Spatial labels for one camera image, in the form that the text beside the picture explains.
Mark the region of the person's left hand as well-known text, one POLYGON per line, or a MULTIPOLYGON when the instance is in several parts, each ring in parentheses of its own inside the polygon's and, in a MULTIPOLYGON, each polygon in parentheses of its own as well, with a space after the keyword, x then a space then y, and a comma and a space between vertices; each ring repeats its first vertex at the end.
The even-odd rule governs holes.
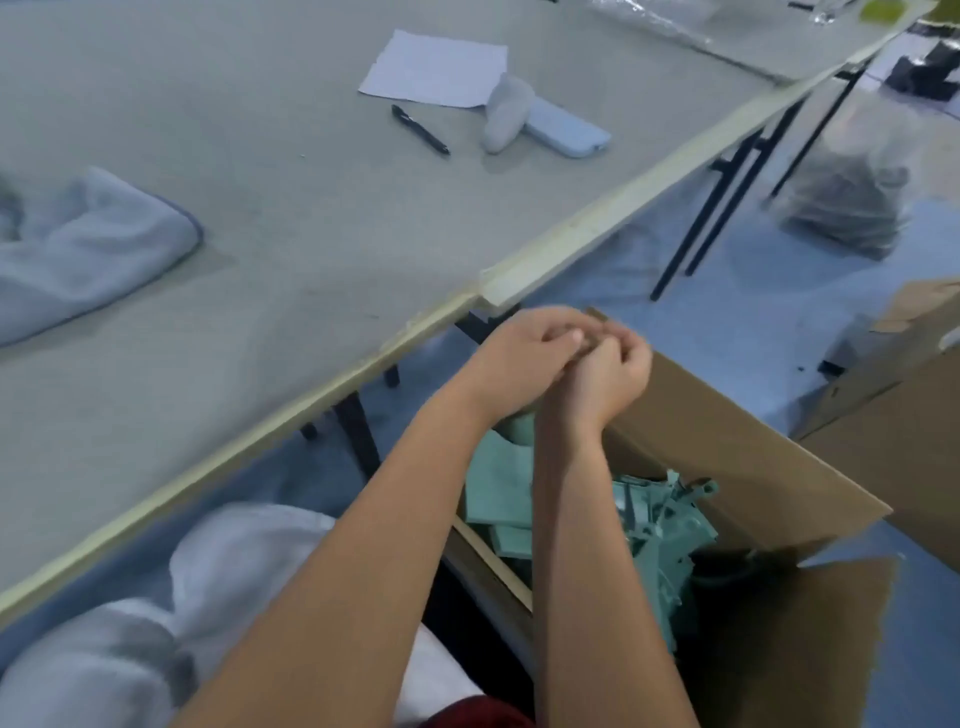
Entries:
POLYGON ((492 426, 534 403, 555 383, 574 356, 538 356, 536 308, 501 323, 458 375, 466 400, 492 426))

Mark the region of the person's right hand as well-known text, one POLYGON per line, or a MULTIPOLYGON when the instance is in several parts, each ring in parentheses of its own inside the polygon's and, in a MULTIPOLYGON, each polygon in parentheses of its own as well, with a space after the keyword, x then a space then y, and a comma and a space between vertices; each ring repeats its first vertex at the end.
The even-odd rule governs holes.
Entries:
MULTIPOLYGON (((605 329, 631 330, 617 321, 605 329)), ((570 446, 600 442, 603 431, 645 391, 649 379, 596 379, 585 371, 585 357, 575 356, 543 397, 535 416, 538 442, 570 446)))

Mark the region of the person's left forearm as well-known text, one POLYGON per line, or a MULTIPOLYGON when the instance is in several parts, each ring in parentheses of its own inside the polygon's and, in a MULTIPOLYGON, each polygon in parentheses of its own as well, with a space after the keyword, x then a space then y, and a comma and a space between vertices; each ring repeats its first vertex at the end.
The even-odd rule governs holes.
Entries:
POLYGON ((433 394, 172 728, 390 728, 474 452, 555 379, 433 394))

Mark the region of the person's right forearm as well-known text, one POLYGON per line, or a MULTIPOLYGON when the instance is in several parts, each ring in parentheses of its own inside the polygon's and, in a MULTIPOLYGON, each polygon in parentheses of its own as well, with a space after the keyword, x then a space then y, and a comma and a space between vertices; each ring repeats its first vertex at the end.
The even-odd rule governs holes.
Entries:
POLYGON ((535 416, 536 728, 701 728, 621 529, 601 435, 535 416))

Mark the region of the black metal table legs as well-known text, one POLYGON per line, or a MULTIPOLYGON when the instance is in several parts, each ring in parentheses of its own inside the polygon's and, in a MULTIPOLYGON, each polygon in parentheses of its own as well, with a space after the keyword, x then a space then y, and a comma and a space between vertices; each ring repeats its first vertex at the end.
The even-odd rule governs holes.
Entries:
MULTIPOLYGON (((814 142, 820 138, 829 122, 834 119, 877 55, 878 52, 872 52, 862 60, 849 61, 833 74, 832 78, 842 82, 844 87, 774 186, 774 194, 781 191, 805 159, 814 142)), ((774 156, 774 152, 812 94, 812 90, 805 91, 798 100, 786 106, 771 131, 767 131, 768 121, 764 121, 739 141, 731 156, 718 155, 706 166, 708 173, 718 175, 714 187, 704 199, 696 217, 679 242, 678 248, 651 289, 650 302, 656 303, 663 297, 667 287, 680 271, 685 277, 691 277, 696 272, 706 254, 738 211, 766 164, 774 156)), ((348 393, 341 401, 334 404, 333 412, 352 448, 354 459, 361 472, 366 478, 370 478, 379 466, 380 456, 359 392, 348 393)))

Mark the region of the pile of teal plastic parts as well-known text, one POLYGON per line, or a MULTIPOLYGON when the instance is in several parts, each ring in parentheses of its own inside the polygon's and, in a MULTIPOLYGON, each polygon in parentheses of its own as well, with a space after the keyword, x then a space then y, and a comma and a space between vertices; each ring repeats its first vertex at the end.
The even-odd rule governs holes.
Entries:
MULTIPOLYGON (((532 580, 532 482, 535 417, 507 418, 484 435, 465 477, 462 519, 479 528, 492 551, 532 580)), ((696 629, 693 554, 718 533, 699 508, 718 491, 714 480, 686 485, 678 472, 652 480, 615 474, 611 491, 621 528, 654 619, 671 653, 676 631, 696 629)))

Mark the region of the open brown cardboard box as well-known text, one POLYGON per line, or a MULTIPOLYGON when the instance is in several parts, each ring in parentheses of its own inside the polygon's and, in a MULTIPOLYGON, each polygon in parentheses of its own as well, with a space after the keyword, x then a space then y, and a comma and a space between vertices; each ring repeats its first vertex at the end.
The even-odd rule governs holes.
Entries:
POLYGON ((658 352, 603 447, 616 475, 678 473, 718 533, 670 658, 701 728, 865 728, 899 560, 808 560, 890 508, 658 352))

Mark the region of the light blue flat case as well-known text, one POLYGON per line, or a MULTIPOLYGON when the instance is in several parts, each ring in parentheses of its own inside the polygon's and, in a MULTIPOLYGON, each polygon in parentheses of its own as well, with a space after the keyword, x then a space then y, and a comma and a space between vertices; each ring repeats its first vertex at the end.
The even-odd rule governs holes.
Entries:
POLYGON ((612 135, 564 108, 535 96, 524 133, 545 147, 573 160, 604 151, 612 135))

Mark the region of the black pen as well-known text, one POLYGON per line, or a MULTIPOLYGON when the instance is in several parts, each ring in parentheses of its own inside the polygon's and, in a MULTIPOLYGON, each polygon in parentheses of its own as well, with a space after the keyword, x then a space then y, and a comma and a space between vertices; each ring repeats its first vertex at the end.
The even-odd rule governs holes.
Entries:
POLYGON ((423 124, 413 119, 401 106, 395 103, 391 104, 390 115, 400 126, 413 134, 418 140, 424 142, 433 151, 446 158, 451 156, 450 148, 423 124))

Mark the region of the clear bag of grey parts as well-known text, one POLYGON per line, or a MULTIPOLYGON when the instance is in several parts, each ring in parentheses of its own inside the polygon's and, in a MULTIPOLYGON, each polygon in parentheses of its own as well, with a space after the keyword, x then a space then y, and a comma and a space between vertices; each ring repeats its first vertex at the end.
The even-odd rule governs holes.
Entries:
POLYGON ((912 218, 924 119, 879 94, 839 111, 774 198, 775 216, 863 258, 887 259, 912 218))

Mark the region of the brown cardboard box with flaps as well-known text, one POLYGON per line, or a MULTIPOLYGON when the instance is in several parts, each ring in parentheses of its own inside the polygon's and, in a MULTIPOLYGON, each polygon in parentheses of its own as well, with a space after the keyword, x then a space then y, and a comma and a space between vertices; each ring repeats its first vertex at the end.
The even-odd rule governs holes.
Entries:
POLYGON ((960 574, 960 275, 902 285, 821 372, 828 383, 794 440, 960 574))

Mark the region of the long grey table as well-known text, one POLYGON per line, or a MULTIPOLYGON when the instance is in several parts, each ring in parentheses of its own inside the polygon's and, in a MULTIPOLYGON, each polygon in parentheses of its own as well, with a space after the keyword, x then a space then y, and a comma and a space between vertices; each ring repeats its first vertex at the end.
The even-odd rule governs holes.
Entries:
POLYGON ((684 176, 865 60, 891 28, 782 2, 733 32, 779 84, 544 0, 60 0, 0 6, 0 173, 89 165, 206 242, 130 297, 0 349, 0 630, 196 484, 292 431, 477 303, 504 309, 684 176), (612 133, 574 161, 412 105, 450 159, 358 87, 395 30, 506 45, 612 133))

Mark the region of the white paper sheet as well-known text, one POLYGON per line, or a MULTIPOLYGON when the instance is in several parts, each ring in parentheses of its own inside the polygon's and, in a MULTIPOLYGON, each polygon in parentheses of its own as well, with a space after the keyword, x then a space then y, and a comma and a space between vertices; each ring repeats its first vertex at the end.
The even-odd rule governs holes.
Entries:
POLYGON ((506 45, 394 30, 361 94, 457 109, 483 107, 508 69, 506 45))

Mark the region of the clear plastic wrap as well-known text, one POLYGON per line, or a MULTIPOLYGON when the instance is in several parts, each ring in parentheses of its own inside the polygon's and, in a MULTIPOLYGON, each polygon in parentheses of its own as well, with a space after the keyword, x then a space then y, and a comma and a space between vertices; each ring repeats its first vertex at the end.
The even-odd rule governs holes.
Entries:
POLYGON ((733 0, 583 0, 594 13, 631 29, 693 46, 714 39, 708 26, 733 0))

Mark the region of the person's red garment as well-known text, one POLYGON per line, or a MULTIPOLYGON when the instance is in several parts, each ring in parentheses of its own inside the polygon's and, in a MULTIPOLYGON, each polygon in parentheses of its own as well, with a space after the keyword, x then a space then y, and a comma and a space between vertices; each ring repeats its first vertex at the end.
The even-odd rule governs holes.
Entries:
POLYGON ((481 694, 452 703, 419 728, 536 728, 536 724, 513 705, 481 694))

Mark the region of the black object on floor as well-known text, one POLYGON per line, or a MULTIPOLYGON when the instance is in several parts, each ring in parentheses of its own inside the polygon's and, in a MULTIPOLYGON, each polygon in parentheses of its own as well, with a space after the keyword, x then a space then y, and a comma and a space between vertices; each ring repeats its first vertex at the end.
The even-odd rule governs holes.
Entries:
POLYGON ((960 94, 960 39, 938 40, 924 56, 901 56, 882 85, 930 102, 952 102, 960 94))

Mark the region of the green flat object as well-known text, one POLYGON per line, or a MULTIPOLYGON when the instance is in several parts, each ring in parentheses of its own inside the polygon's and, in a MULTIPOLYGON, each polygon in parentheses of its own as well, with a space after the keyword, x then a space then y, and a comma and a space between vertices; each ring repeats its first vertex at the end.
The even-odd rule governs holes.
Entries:
POLYGON ((938 0, 865 0, 858 10, 857 18, 862 23, 893 27, 900 23, 910 24, 924 16, 938 0))

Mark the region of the grey-blue folded towel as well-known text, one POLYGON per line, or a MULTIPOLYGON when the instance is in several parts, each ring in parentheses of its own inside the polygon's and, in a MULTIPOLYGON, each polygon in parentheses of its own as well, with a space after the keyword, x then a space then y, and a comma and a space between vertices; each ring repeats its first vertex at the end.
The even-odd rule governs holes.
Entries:
POLYGON ((184 208, 100 167, 34 198, 0 175, 0 348, 131 295, 205 238, 184 208))

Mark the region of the person's white trousers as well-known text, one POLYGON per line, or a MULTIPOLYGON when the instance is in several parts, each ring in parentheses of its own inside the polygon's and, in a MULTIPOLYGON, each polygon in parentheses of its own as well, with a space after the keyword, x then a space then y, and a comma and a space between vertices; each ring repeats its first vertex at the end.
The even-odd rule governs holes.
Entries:
MULTIPOLYGON (((208 516, 174 550, 173 608, 124 599, 55 627, 0 678, 0 728, 172 728, 338 521, 249 503, 208 516)), ((481 695, 418 625, 390 728, 481 695)))

